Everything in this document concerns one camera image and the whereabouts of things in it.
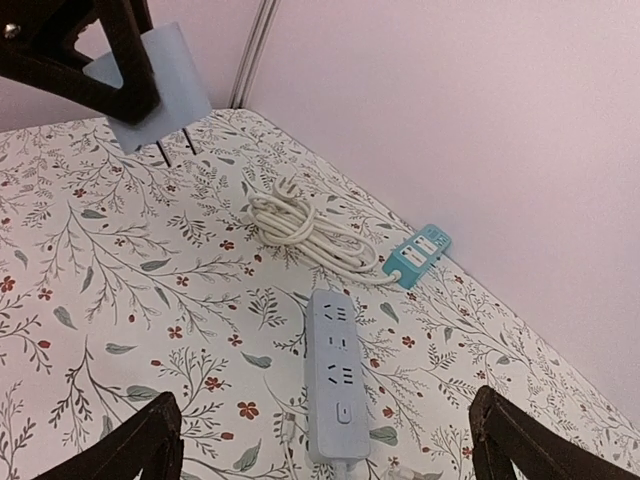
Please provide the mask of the left aluminium corner post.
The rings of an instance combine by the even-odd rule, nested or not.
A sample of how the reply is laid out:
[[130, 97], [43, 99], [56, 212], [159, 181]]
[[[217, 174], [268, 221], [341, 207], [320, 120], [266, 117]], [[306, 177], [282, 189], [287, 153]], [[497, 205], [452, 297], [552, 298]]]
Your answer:
[[262, 0], [259, 4], [232, 87], [229, 100], [229, 108], [231, 109], [242, 109], [248, 104], [260, 60], [280, 3], [280, 0]]

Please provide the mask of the light blue plug adapter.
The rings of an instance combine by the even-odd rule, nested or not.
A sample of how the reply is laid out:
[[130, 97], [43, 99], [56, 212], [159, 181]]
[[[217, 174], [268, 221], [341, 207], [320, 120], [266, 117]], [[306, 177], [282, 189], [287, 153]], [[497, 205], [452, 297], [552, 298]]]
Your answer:
[[178, 23], [141, 35], [154, 73], [160, 102], [144, 120], [128, 125], [107, 118], [121, 150], [133, 154], [206, 117], [211, 111], [207, 90]]

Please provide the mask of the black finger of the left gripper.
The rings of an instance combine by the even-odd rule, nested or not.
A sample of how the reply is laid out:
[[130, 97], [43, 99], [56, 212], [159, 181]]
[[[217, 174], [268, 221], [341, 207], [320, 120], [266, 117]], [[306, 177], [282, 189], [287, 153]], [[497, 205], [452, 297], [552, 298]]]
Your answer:
[[117, 429], [37, 480], [180, 478], [182, 415], [175, 396], [162, 392]]

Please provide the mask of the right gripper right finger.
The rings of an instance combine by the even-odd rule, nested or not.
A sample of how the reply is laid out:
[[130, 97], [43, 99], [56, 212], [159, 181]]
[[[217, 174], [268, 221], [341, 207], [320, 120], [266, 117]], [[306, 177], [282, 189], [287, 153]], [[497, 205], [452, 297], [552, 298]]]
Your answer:
[[469, 408], [478, 479], [635, 479], [637, 476], [544, 427], [489, 386]]

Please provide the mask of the floral table cloth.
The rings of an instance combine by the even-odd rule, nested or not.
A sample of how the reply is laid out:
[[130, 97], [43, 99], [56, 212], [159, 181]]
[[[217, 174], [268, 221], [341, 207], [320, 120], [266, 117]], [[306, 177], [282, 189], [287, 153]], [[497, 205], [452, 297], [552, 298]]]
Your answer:
[[262, 245], [248, 198], [292, 177], [381, 258], [411, 235], [386, 206], [259, 115], [216, 110], [127, 155], [102, 119], [1, 136], [1, 475], [31, 479], [163, 391], [186, 479], [328, 479], [306, 454], [305, 316], [317, 288], [355, 307], [371, 454], [473, 477], [468, 409], [489, 385], [630, 471], [639, 427], [449, 259], [406, 290]]

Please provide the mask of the grey-blue power strip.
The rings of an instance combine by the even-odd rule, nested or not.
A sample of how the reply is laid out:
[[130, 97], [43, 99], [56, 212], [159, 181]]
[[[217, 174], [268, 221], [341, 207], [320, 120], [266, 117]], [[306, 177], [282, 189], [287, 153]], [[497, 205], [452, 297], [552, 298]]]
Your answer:
[[314, 290], [305, 328], [309, 457], [351, 470], [371, 451], [352, 300], [340, 292]]

